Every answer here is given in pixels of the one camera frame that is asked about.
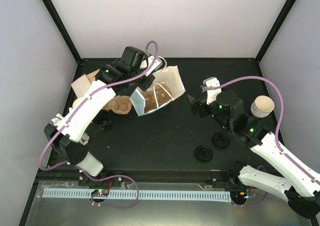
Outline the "brown pulp cup carrier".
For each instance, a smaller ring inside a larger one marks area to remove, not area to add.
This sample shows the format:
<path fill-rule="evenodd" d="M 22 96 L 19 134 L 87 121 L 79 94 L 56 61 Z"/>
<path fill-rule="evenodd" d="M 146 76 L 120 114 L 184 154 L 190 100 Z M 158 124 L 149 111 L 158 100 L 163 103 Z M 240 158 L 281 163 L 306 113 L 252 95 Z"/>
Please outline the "brown pulp cup carrier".
<path fill-rule="evenodd" d="M 145 114 L 174 99 L 170 88 L 164 83 L 155 83 L 152 89 L 143 92 L 142 96 L 145 99 Z"/>

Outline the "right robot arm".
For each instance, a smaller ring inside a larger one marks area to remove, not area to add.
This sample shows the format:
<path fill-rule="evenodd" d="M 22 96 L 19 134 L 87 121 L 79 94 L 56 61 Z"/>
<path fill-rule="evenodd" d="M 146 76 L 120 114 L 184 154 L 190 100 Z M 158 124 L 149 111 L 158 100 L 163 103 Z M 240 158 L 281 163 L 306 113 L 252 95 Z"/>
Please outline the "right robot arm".
<path fill-rule="evenodd" d="M 239 163 L 237 179 L 284 200 L 298 215 L 312 219 L 320 212 L 320 175 L 296 157 L 256 117 L 245 113 L 243 101 L 233 91 L 219 90 L 208 103 L 204 98 L 188 97 L 191 111 L 201 117 L 212 116 L 227 136 L 234 136 L 281 175 L 261 172 Z"/>

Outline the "light blue paper bag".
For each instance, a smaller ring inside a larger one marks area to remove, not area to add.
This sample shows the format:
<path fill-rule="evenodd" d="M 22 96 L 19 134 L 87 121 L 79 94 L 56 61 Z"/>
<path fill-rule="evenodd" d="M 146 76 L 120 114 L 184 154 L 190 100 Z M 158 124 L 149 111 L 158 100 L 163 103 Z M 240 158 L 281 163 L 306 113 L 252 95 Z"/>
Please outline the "light blue paper bag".
<path fill-rule="evenodd" d="M 166 66 L 154 71 L 153 76 L 155 79 L 146 91 L 137 88 L 130 97 L 138 116 L 154 113 L 186 91 L 177 66 Z"/>

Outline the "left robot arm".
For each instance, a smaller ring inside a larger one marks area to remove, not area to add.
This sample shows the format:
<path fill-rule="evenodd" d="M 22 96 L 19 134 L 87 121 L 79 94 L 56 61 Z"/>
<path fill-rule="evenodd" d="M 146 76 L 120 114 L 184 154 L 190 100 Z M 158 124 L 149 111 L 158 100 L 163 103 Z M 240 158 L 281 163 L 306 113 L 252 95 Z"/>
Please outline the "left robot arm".
<path fill-rule="evenodd" d="M 155 79 L 152 74 L 155 60 L 149 61 L 148 52 L 127 46 L 120 58 L 99 69 L 87 92 L 67 115 L 56 115 L 53 123 L 46 126 L 48 143 L 40 155 L 41 170 L 49 171 L 61 165 L 43 166 L 43 157 L 49 148 L 63 156 L 64 163 L 70 163 L 88 176 L 96 177 L 103 170 L 103 164 L 81 141 L 83 134 L 103 107 L 116 96 L 131 96 L 138 87 L 147 90 L 151 86 Z"/>

